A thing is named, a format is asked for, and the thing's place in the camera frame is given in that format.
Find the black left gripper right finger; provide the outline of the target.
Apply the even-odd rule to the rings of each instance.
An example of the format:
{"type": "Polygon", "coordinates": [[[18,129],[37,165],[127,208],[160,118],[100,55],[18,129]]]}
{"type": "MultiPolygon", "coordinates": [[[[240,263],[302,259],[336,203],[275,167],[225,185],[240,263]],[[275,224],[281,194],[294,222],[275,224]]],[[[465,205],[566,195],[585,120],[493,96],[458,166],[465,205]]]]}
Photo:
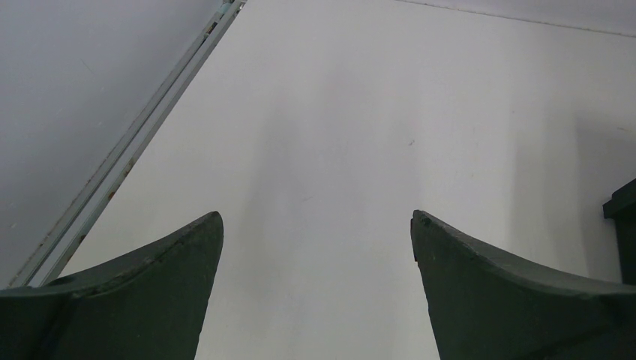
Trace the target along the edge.
{"type": "Polygon", "coordinates": [[[635,288],[559,271],[425,211],[410,222],[441,359],[633,359],[635,288]]]}

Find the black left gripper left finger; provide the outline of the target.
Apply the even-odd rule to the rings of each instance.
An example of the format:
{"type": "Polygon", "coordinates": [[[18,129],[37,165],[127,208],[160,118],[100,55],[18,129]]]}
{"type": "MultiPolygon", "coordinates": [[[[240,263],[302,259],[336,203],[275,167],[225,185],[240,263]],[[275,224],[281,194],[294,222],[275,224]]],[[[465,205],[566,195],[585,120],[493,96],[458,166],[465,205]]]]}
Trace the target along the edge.
{"type": "Polygon", "coordinates": [[[193,359],[224,243],[210,212],[100,265],[1,292],[3,359],[193,359]]]}

